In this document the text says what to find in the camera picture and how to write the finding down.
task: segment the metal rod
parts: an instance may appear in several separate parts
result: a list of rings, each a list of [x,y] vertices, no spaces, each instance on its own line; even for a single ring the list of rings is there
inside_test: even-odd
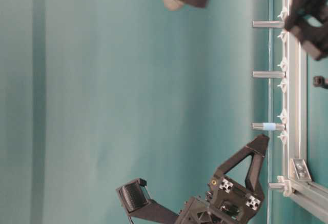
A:
[[[282,21],[253,21],[253,28],[283,28]]]
[[[285,125],[277,123],[253,123],[252,128],[263,131],[283,131],[285,130]]]
[[[283,191],[283,190],[285,190],[285,184],[284,183],[269,183],[269,190]]]
[[[285,73],[279,71],[253,71],[253,78],[284,78]]]

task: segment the teal backdrop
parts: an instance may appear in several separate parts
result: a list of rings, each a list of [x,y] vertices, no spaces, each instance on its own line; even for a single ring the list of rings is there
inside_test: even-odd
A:
[[[268,82],[251,78],[268,69],[268,32],[251,27],[268,0],[0,0],[0,13],[0,223],[128,223],[115,188],[137,177],[178,212],[268,119]],[[293,223],[282,201],[311,218],[281,198],[273,223]],[[266,219],[264,205],[252,223]]]

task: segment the aluminum frame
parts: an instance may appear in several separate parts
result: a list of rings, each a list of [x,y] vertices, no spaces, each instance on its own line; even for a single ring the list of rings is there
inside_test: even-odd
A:
[[[292,0],[283,0],[282,3],[280,14],[282,21],[280,23],[253,22],[253,27],[273,28],[272,25],[275,27],[283,25],[284,19],[290,13]],[[283,98],[282,112],[278,116],[285,124],[285,130],[279,136],[283,144],[282,172],[278,177],[279,183],[269,184],[268,187],[270,190],[283,192],[284,196],[289,197],[317,218],[328,223],[328,189],[311,181],[311,178],[308,182],[304,182],[295,177],[293,162],[294,159],[303,159],[305,163],[307,161],[307,54],[299,41],[287,31],[283,30],[280,38],[283,50],[280,67],[285,72],[285,78],[279,85],[283,92]]]

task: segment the black rubber pad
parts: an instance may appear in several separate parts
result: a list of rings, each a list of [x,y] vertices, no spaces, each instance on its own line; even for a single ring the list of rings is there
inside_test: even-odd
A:
[[[122,187],[121,194],[129,212],[133,212],[147,204],[146,197],[137,182]]]

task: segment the black 3d-printed bracket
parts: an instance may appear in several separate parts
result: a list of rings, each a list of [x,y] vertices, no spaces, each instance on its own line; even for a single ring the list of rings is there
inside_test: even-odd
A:
[[[285,20],[285,29],[301,42],[303,48],[315,59],[328,56],[328,6],[327,0],[293,0],[291,13]],[[309,24],[314,17],[320,27]]]
[[[246,224],[260,210],[264,193],[259,174],[268,148],[269,138],[257,136],[252,142],[217,168],[208,186],[205,200],[191,197],[177,215],[147,198],[142,188],[146,181],[136,179],[116,189],[131,223],[131,217],[163,224]],[[248,156],[252,162],[245,178],[245,187],[226,174]]]
[[[328,79],[324,78],[323,76],[314,76],[313,85],[315,87],[328,89]]]

